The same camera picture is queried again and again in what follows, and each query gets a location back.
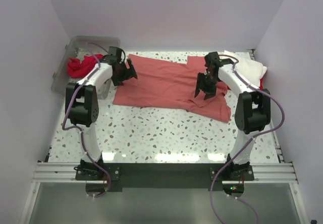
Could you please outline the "salmon pink t shirt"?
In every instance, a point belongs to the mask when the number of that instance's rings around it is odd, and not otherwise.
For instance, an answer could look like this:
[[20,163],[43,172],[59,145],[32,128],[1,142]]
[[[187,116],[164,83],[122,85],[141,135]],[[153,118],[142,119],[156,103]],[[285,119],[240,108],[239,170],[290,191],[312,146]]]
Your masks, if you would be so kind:
[[215,97],[195,95],[197,75],[205,70],[202,57],[188,57],[186,64],[134,54],[129,58],[138,78],[117,87],[114,105],[184,109],[224,123],[230,121],[231,109],[225,99],[228,87],[224,82],[217,83]]

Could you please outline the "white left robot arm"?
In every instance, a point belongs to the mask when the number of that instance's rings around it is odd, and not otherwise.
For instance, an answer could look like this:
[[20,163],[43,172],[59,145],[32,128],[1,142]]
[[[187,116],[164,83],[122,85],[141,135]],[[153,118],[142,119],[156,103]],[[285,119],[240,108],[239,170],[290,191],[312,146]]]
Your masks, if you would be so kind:
[[102,58],[93,54],[94,67],[78,82],[68,83],[65,93],[65,116],[62,129],[77,129],[80,133],[83,157],[75,168],[77,175],[94,180],[109,179],[103,167],[102,153],[99,149],[95,122],[99,116],[97,91],[106,81],[122,86],[124,81],[137,78],[135,68],[123,49],[110,46]]

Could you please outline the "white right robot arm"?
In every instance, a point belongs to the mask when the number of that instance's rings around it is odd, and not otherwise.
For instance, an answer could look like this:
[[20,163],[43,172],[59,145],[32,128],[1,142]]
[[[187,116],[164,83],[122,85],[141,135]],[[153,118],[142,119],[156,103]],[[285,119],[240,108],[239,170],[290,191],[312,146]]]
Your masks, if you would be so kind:
[[198,73],[194,96],[200,91],[204,99],[216,95],[217,83],[225,82],[237,96],[235,124],[238,135],[227,161],[216,176],[222,180],[237,180],[250,168],[250,155],[255,144],[257,132],[261,132],[271,121],[271,99],[268,90],[260,90],[243,77],[236,75],[237,58],[225,55],[220,58],[217,52],[210,52],[204,57],[206,71]]

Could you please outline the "folded white t shirt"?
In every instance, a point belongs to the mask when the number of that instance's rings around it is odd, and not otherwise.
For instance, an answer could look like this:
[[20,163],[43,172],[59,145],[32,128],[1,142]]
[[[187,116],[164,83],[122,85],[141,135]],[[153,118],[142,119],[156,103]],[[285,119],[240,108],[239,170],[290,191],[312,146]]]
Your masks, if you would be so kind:
[[234,52],[225,50],[224,54],[235,57],[239,63],[235,66],[238,73],[244,76],[250,83],[260,87],[260,79],[264,77],[267,72],[267,67],[262,63],[252,60],[244,55],[239,55]]

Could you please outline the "crumpled red t shirt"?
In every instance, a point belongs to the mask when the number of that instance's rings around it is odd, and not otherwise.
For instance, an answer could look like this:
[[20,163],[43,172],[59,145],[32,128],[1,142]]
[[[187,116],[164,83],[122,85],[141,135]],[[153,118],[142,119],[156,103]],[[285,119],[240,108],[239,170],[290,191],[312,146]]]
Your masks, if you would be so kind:
[[96,64],[97,60],[94,56],[85,55],[83,61],[78,58],[69,58],[67,73],[71,78],[84,78],[93,70]]

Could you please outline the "clear plastic bin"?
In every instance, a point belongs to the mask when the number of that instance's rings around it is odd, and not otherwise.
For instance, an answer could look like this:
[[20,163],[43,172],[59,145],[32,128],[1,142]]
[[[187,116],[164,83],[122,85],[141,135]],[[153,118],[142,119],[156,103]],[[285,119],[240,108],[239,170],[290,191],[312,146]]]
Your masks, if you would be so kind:
[[53,74],[51,90],[65,96],[69,82],[76,82],[86,76],[94,67],[95,54],[99,59],[107,54],[110,46],[120,46],[120,39],[111,36],[75,36],[65,47],[65,54]]

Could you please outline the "folded red t shirt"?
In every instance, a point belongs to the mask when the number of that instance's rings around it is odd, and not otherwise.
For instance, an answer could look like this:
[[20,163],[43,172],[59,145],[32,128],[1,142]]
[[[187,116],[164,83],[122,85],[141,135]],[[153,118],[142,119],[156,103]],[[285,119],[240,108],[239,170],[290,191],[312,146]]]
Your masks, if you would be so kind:
[[260,79],[260,87],[259,88],[264,89],[264,87],[263,87],[263,78]]

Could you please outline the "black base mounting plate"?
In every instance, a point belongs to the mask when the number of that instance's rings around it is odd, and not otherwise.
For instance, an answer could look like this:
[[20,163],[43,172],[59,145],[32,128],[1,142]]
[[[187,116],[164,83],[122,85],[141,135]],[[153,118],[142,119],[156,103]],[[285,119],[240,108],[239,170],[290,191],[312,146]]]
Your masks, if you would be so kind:
[[91,178],[75,175],[77,181],[85,181],[87,193],[105,191],[121,192],[125,188],[155,189],[209,189],[224,188],[225,181],[242,183],[255,179],[252,166],[237,180],[222,180],[216,176],[221,163],[103,163],[110,177]]

